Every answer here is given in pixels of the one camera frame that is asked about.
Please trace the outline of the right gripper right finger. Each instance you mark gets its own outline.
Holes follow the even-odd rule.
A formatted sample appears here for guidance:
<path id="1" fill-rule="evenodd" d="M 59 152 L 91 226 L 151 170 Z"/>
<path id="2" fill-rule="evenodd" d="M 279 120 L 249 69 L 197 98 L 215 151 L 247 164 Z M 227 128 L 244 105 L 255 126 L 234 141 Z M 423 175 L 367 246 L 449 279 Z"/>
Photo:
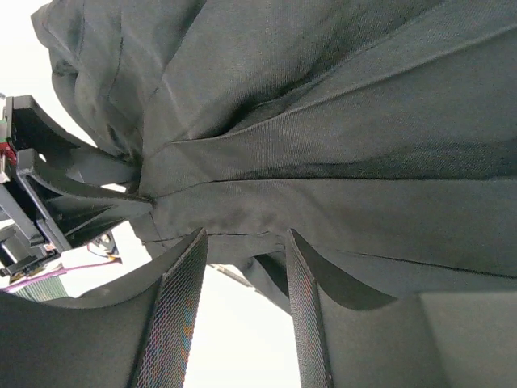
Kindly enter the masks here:
<path id="1" fill-rule="evenodd" d="M 513 387 L 516 282 L 315 249 L 286 266 L 304 387 Z"/>

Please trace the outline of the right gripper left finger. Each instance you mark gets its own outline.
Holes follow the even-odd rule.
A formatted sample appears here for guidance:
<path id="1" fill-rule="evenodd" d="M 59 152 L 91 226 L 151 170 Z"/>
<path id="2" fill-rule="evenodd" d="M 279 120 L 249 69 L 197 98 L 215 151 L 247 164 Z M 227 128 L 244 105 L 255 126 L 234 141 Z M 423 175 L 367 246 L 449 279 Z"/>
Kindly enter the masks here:
<path id="1" fill-rule="evenodd" d="M 2 386 L 182 386 L 207 250 L 200 229 L 81 297 L 2 293 Z"/>

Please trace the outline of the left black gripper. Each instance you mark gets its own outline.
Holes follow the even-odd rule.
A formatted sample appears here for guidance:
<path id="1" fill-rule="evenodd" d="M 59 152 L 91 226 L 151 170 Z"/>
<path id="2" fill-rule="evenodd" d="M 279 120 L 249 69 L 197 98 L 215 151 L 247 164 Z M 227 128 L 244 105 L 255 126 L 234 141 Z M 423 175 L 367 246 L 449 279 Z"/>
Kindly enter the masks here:
<path id="1" fill-rule="evenodd" d="M 1 276 L 33 272 L 65 249 L 150 212 L 147 199 L 97 187 L 125 185 L 138 176 L 130 162 L 66 132 L 32 96 L 7 98 L 1 115 L 1 219 L 13 224 L 1 228 Z"/>

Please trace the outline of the black pleated skirt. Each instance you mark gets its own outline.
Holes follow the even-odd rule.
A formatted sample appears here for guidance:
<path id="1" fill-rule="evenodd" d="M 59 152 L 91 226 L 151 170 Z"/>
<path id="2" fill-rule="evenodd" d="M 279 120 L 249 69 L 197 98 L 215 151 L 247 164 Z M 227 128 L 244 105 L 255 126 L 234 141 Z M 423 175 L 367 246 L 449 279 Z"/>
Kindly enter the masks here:
<path id="1" fill-rule="evenodd" d="M 393 296 L 516 286 L 513 1 L 54 1 L 62 106 L 135 162 L 152 257 L 193 230 L 288 308 L 297 231 Z"/>

